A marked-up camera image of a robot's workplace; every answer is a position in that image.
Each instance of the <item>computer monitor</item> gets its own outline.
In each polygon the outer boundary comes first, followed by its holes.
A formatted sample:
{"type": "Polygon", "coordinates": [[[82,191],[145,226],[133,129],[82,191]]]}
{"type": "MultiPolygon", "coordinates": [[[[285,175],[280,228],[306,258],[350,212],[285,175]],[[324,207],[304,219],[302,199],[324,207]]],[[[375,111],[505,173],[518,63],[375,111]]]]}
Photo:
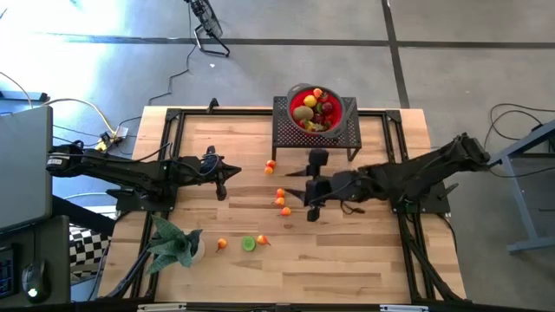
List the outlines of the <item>computer monitor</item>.
{"type": "Polygon", "coordinates": [[[50,217],[51,147],[51,107],[0,116],[0,232],[50,217]]]}

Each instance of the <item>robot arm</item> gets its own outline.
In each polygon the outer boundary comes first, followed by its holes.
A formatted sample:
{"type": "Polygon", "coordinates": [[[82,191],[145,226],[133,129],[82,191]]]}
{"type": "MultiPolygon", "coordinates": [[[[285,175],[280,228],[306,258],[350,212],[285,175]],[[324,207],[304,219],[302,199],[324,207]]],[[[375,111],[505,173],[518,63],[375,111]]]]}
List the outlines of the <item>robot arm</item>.
{"type": "Polygon", "coordinates": [[[107,193],[119,199],[118,206],[134,210],[167,211],[173,209],[180,186],[215,183],[218,200],[224,200],[224,183],[241,168],[229,166],[224,156],[208,147],[203,159],[194,156],[160,161],[141,162],[83,149],[82,142],[54,146],[49,154],[46,169],[55,177],[87,175],[121,185],[120,190],[107,193]]]}
{"type": "Polygon", "coordinates": [[[390,200],[392,208],[416,203],[430,188],[456,172],[487,170],[489,154],[475,138],[466,133],[457,136],[442,148],[406,162],[362,166],[355,171],[337,172],[331,178],[319,175],[320,166],[327,163],[324,150],[310,152],[309,165],[303,172],[290,176],[312,175],[306,192],[286,190],[304,200],[309,206],[307,219],[316,221],[319,208],[326,200],[357,202],[377,198],[390,200]]]}

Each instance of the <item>green lime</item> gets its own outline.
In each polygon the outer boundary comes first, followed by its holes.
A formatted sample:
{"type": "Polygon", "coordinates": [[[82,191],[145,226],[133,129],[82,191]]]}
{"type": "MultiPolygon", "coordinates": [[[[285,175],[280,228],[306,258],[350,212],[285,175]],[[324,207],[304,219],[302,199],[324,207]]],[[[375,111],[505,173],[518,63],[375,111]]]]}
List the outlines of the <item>green lime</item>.
{"type": "Polygon", "coordinates": [[[257,242],[252,237],[243,237],[243,249],[253,251],[257,246],[257,242]]]}

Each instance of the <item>wooden tabletop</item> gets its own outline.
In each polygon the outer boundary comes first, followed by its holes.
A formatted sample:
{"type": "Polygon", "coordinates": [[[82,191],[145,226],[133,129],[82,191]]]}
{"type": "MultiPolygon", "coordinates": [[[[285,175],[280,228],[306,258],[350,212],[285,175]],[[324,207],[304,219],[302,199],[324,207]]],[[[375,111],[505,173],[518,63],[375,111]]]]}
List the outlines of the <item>wooden tabletop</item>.
{"type": "MultiPolygon", "coordinates": [[[[145,107],[134,158],[159,148],[167,108],[145,107]]],[[[401,113],[409,157],[427,153],[430,141],[424,113],[420,109],[402,109],[401,113]]],[[[387,162],[381,122],[361,117],[360,124],[362,150],[355,160],[348,163],[343,149],[330,150],[323,174],[387,162]]],[[[350,216],[342,213],[337,202],[328,202],[318,221],[310,223],[302,202],[286,195],[293,212],[287,218],[278,217],[279,209],[271,204],[275,191],[279,187],[303,190],[307,178],[284,175],[304,169],[309,150],[278,149],[276,170],[267,176],[264,164],[271,158],[270,116],[187,117],[181,155],[200,156],[209,145],[225,156],[225,163],[243,171],[226,182],[224,201],[216,199],[214,185],[180,188],[169,219],[184,231],[203,229],[206,255],[190,269],[178,263],[163,269],[157,302],[410,301],[398,223],[387,202],[369,200],[356,205],[365,214],[350,216]],[[266,235],[271,246],[242,250],[243,236],[259,234],[266,235]],[[220,237],[227,239],[229,246],[216,253],[220,237]]],[[[100,296],[115,287],[136,259],[145,215],[130,213],[116,225],[100,296]]],[[[422,225],[431,263],[453,291],[464,297],[449,229],[435,215],[422,215],[422,225]]],[[[416,265],[415,270],[423,294],[420,267],[416,265]]],[[[147,283],[145,276],[141,294],[147,283]]]]}

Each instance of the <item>gray concrete floor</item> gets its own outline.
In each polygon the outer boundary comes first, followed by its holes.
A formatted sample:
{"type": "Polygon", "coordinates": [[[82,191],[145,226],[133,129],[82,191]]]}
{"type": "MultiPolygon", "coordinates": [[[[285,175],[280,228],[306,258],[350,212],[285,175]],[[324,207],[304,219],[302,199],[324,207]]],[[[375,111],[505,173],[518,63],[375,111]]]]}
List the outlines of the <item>gray concrete floor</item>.
{"type": "MultiPolygon", "coordinates": [[[[148,98],[165,92],[168,76],[185,67],[192,47],[65,43],[61,37],[33,33],[188,37],[186,5],[179,0],[0,1],[0,7],[3,3],[9,9],[0,20],[0,69],[28,90],[92,101],[113,125],[140,115],[148,98]]],[[[225,38],[388,39],[379,0],[212,4],[225,38]]],[[[390,0],[390,5],[399,40],[555,42],[555,2],[549,0],[390,0]]],[[[193,26],[197,23],[193,17],[193,26]]],[[[191,73],[174,80],[173,96],[154,105],[207,105],[217,97],[225,106],[270,106],[274,95],[306,81],[356,96],[362,107],[400,107],[388,47],[230,48],[229,59],[194,52],[191,73]]],[[[555,109],[553,49],[400,49],[400,56],[410,106],[425,110],[433,146],[462,132],[483,140],[489,127],[487,112],[500,102],[555,109]]],[[[14,88],[8,86],[0,80],[0,88],[14,88]]],[[[6,110],[6,104],[0,109],[6,110]]],[[[542,121],[553,118],[536,115],[542,121]]],[[[55,123],[89,133],[105,130],[92,110],[77,103],[57,105],[55,123]]],[[[134,132],[138,123],[128,125],[134,132]]],[[[503,132],[517,137],[533,126],[533,120],[522,115],[499,124],[503,132]]],[[[59,129],[55,135],[81,138],[59,129]]],[[[493,135],[488,150],[499,151],[508,144],[493,135]]],[[[122,149],[132,151],[133,142],[122,149]]],[[[460,183],[450,202],[468,298],[555,310],[555,248],[517,256],[506,253],[507,244],[526,237],[508,181],[486,173],[461,173],[448,182],[460,183]]],[[[109,187],[86,177],[55,179],[54,193],[67,196],[109,187]]],[[[75,202],[113,203],[109,198],[75,202]]]]}

